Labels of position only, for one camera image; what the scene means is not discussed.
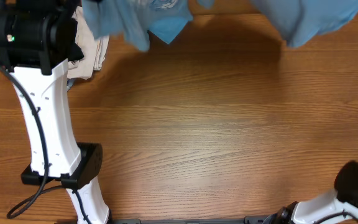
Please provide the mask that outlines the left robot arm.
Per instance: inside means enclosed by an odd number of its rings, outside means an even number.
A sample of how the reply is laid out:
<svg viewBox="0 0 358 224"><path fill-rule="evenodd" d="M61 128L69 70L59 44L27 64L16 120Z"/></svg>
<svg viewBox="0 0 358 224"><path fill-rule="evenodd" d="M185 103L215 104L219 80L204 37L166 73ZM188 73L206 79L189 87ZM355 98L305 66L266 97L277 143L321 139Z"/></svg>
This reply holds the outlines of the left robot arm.
<svg viewBox="0 0 358 224"><path fill-rule="evenodd" d="M67 96L68 60L75 50L77 1L0 1L0 71L14 85L27 127L31 162L21 174L37 194L57 182L78 223L107 224L112 214L98 182L100 144L77 142Z"/></svg>

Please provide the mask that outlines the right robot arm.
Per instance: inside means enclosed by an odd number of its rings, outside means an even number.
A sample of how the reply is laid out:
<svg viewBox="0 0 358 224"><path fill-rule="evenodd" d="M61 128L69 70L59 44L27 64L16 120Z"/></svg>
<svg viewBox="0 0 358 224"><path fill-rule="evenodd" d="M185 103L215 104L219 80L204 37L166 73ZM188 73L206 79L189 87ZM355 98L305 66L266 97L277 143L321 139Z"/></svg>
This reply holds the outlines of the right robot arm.
<svg viewBox="0 0 358 224"><path fill-rule="evenodd" d="M358 223L358 162L349 161L338 172L334 188L304 202L293 202L268 216L263 224L271 223Z"/></svg>

